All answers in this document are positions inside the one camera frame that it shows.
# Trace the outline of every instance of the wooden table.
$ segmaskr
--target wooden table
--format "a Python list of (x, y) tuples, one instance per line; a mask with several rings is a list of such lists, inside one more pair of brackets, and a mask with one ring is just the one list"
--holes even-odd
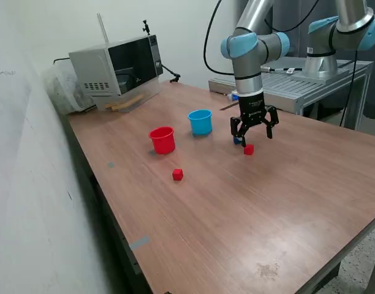
[[(233, 144), (225, 98), (181, 84), (128, 114), (70, 123), (154, 293), (310, 293), (375, 227), (375, 137), (280, 111)], [(213, 111), (194, 138), (190, 111)], [(148, 138), (175, 129), (176, 150)], [(172, 179), (182, 168), (181, 182)]]

